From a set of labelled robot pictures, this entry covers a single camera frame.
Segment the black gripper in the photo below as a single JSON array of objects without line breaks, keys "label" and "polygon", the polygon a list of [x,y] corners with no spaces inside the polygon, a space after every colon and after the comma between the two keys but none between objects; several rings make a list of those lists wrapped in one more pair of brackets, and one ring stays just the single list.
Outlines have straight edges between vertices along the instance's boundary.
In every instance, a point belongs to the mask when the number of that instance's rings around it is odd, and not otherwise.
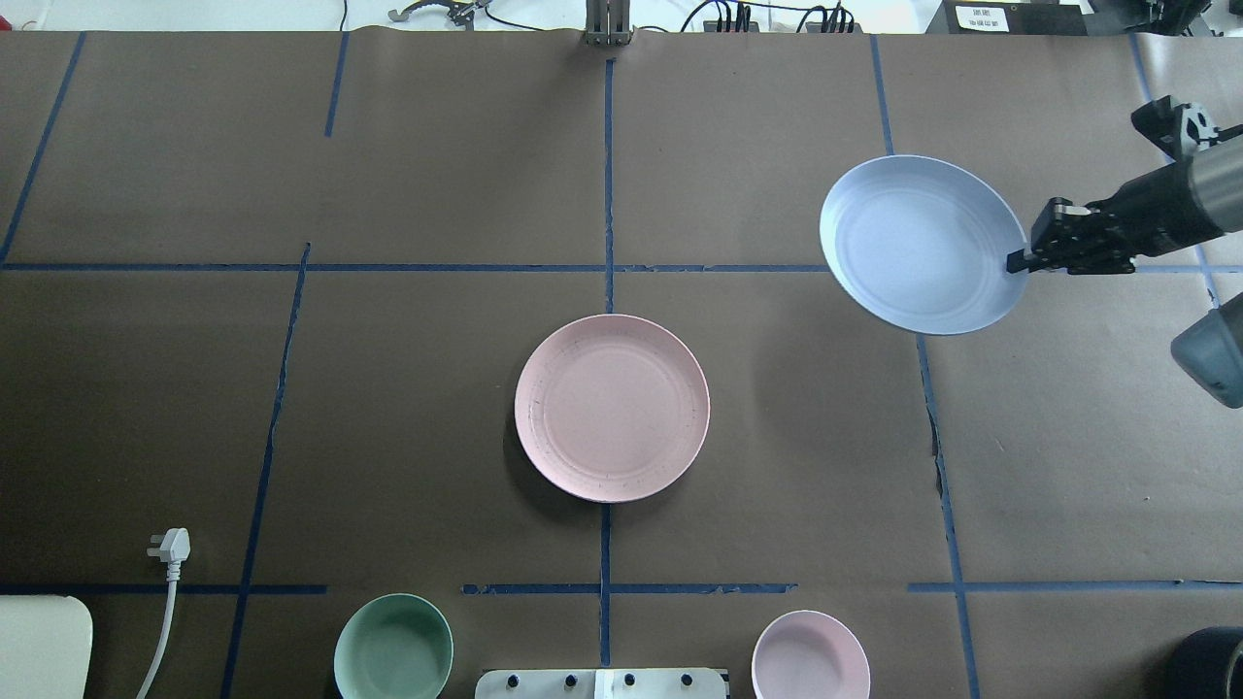
[{"label": "black gripper", "polygon": [[1030,226],[1029,251],[1008,252],[1006,270],[1008,274],[1062,269],[1071,275],[1122,275],[1136,271],[1135,255],[1117,216],[1053,197]]}]

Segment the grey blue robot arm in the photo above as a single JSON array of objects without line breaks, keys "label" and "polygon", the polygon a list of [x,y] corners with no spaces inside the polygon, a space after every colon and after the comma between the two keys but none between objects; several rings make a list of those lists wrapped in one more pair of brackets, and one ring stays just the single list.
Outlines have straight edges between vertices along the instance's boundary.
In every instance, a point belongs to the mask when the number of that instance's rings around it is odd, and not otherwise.
[{"label": "grey blue robot arm", "polygon": [[[1075,205],[1049,199],[1030,226],[1029,248],[1008,252],[1006,270],[1131,274],[1135,257],[1158,257],[1241,231],[1241,146],[1214,146],[1131,179],[1103,200]],[[1242,403],[1241,315],[1236,296],[1168,345],[1186,376],[1232,409]]]}]

